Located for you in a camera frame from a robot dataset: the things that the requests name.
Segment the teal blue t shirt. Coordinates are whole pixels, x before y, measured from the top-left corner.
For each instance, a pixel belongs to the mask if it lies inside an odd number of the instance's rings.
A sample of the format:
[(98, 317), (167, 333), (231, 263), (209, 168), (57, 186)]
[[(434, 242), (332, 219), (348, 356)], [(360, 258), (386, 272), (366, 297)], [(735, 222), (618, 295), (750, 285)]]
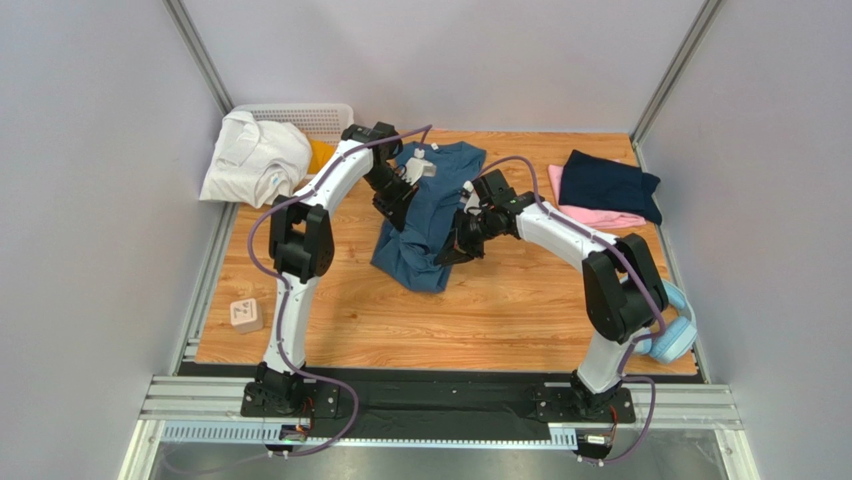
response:
[(406, 166), (416, 150), (423, 152), (436, 173), (418, 181), (403, 230), (382, 223), (371, 265), (410, 291), (437, 294), (446, 289), (452, 268), (436, 265), (434, 259), (449, 235), (463, 184), (481, 171), (487, 152), (467, 142), (435, 146), (412, 142), (404, 146), (397, 164)]

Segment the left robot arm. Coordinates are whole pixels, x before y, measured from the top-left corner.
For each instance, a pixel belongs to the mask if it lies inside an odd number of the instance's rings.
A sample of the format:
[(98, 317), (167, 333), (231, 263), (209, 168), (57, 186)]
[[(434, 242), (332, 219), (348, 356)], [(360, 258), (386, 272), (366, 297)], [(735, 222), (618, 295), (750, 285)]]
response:
[(332, 216), (350, 190), (365, 180), (374, 192), (376, 210), (392, 227), (404, 229), (418, 186), (416, 178), (389, 163), (401, 152), (403, 138), (383, 122), (347, 127), (331, 161), (292, 196), (278, 197), (260, 217), (269, 224), (272, 265), (259, 269), (276, 280), (275, 319), (263, 360), (244, 390), (242, 416), (310, 414), (305, 382), (319, 377), (304, 369), (306, 334), (315, 291), (335, 254)]

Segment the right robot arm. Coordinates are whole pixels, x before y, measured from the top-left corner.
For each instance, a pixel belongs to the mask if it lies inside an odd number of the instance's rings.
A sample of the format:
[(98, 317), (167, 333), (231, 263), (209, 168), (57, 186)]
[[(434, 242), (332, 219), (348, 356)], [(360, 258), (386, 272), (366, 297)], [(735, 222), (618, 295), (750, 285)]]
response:
[(538, 245), (581, 273), (587, 317), (595, 332), (559, 403), (583, 419), (609, 415), (624, 368), (639, 343), (667, 329), (669, 298), (643, 237), (617, 237), (577, 223), (537, 192), (517, 193), (499, 170), (465, 188), (435, 264), (481, 259), (487, 241), (512, 236)]

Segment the orange t shirt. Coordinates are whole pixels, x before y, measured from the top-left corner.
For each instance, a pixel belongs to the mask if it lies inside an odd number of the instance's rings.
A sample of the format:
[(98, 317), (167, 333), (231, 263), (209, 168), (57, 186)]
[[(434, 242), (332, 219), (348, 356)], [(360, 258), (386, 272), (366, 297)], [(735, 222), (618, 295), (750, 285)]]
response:
[(316, 175), (332, 159), (336, 146), (313, 138), (309, 138), (309, 145), (311, 148), (311, 159), (308, 174)]

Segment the white plastic laundry basket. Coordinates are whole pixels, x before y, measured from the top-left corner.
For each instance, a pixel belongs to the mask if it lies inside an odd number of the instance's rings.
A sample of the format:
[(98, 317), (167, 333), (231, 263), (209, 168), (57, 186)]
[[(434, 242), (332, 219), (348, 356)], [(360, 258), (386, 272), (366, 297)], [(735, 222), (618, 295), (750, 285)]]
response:
[(291, 123), (310, 140), (337, 147), (342, 132), (354, 123), (354, 110), (343, 103), (244, 104), (234, 111), (251, 112), (256, 120)]

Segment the white t shirt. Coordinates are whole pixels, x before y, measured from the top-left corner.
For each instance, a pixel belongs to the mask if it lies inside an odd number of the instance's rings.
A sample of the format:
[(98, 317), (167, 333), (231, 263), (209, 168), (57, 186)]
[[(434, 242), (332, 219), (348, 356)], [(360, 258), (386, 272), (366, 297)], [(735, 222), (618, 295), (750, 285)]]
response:
[(293, 194), (311, 157), (307, 136), (294, 125), (232, 111), (222, 120), (199, 200), (270, 205)]

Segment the pink folded t shirt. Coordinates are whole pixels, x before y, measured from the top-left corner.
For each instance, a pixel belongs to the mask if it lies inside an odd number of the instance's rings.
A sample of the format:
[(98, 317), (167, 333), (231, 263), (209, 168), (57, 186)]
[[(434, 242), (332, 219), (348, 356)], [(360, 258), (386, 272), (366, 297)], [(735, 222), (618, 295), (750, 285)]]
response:
[(556, 201), (556, 207), (561, 213), (597, 230), (627, 229), (641, 227), (646, 224), (646, 220), (643, 217), (631, 213), (561, 205), (559, 203), (559, 187), (561, 186), (563, 169), (563, 166), (558, 165), (549, 165), (547, 167), (547, 173), (549, 176), (551, 190), (554, 195), (554, 200)]

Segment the navy folded t shirt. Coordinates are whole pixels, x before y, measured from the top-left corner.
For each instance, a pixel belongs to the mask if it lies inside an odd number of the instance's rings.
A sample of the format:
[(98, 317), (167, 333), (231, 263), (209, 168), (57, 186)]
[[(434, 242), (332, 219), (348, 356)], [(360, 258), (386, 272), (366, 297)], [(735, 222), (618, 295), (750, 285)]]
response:
[(638, 215), (663, 222), (653, 195), (661, 180), (639, 167), (573, 150), (559, 180), (559, 205)]

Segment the white power adapter cube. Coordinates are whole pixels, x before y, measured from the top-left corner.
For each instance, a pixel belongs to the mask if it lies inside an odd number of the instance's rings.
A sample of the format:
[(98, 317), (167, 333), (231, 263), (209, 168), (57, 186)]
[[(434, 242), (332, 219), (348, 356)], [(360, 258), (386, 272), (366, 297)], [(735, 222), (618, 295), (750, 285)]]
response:
[(232, 328), (240, 335), (264, 328), (262, 311), (256, 298), (232, 302), (229, 306), (229, 318)]

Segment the light blue headphones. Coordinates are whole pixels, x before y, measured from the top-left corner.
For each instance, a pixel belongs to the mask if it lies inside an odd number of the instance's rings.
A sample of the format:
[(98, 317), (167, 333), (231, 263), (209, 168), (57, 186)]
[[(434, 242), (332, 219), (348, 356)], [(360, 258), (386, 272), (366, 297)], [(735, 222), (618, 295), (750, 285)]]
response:
[(697, 338), (695, 312), (684, 292), (668, 280), (663, 281), (669, 305), (677, 317), (670, 321), (663, 334), (654, 339), (641, 340), (633, 354), (648, 356), (660, 364), (670, 364), (692, 349)]

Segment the left aluminium frame post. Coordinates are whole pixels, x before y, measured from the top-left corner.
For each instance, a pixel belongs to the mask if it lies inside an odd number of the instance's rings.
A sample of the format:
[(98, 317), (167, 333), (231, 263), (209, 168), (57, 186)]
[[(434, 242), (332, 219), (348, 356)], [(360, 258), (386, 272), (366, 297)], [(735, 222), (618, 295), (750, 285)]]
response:
[(162, 3), (200, 71), (217, 107), (223, 115), (229, 113), (234, 108), (233, 100), (185, 2), (181, 0), (163, 0)]

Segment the aluminium frame post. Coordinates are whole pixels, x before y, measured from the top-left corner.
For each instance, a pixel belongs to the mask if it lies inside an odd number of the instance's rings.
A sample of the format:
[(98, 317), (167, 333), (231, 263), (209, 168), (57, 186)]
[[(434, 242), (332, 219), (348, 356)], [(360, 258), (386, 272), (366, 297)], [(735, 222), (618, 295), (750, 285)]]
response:
[(631, 144), (637, 148), (649, 134), (667, 99), (686, 70), (692, 57), (711, 28), (724, 0), (706, 0), (692, 21), (678, 49), (668, 64), (658, 86), (644, 108), (635, 128), (630, 133)]
[(229, 113), (234, 108), (233, 100), (185, 2), (181, 0), (163, 0), (162, 3), (200, 71), (217, 107), (223, 115)]

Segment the right aluminium frame post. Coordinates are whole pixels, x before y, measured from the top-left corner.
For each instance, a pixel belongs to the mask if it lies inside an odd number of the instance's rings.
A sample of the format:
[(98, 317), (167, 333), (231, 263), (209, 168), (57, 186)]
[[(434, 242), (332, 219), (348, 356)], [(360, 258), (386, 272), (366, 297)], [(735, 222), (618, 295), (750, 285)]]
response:
[(667, 99), (686, 70), (692, 57), (711, 28), (724, 0), (706, 0), (692, 21), (678, 49), (668, 64), (658, 86), (644, 108), (635, 128), (630, 133), (631, 144), (637, 148), (649, 134)]

